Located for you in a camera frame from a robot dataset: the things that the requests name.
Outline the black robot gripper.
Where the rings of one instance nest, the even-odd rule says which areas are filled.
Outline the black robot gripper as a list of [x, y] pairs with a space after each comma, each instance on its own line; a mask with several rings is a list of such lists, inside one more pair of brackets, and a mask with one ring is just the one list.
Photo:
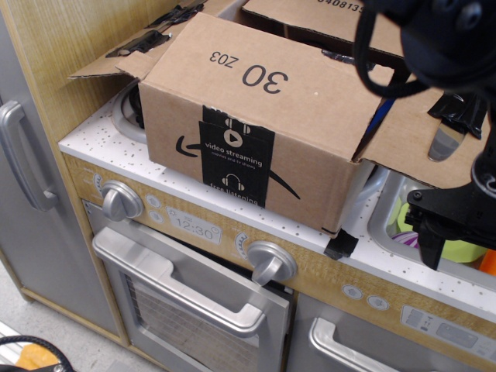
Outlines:
[[495, 129], [470, 169], [471, 181], [458, 188], [409, 192], [405, 222], [418, 233], [421, 261], [437, 270], [448, 240], [495, 247]]

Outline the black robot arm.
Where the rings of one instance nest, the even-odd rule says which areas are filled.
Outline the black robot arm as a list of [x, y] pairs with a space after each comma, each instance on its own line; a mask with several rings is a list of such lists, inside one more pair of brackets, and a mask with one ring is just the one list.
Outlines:
[[[401, 29], [405, 64], [415, 81], [383, 86], [368, 75], [377, 14]], [[447, 240], [495, 248], [495, 3], [493, 1], [365, 1], [353, 57], [365, 87], [383, 98], [404, 98], [427, 88], [469, 92], [485, 101], [491, 125], [484, 150], [459, 188], [414, 190], [407, 222], [418, 233], [422, 262], [435, 270]]]

